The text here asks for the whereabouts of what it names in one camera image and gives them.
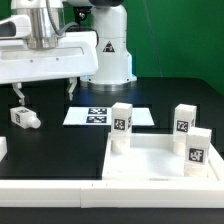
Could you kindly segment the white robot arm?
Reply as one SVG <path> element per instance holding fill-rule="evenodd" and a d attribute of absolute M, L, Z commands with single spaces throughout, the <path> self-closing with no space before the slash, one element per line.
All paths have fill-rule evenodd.
<path fill-rule="evenodd" d="M 25 82 L 68 79 L 69 94 L 78 83 L 101 91 L 134 83 L 123 2 L 11 0 L 0 21 L 0 84 L 24 103 Z"/>

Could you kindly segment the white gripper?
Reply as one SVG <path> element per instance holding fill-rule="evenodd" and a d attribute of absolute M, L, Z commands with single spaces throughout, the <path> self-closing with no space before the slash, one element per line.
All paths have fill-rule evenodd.
<path fill-rule="evenodd" d="M 13 83 L 19 103 L 25 105 L 23 82 L 70 78 L 66 92 L 73 100 L 77 79 L 98 69 L 97 35 L 94 31 L 66 32 L 50 49 L 31 49 L 28 15 L 13 15 L 0 21 L 0 84 Z"/>

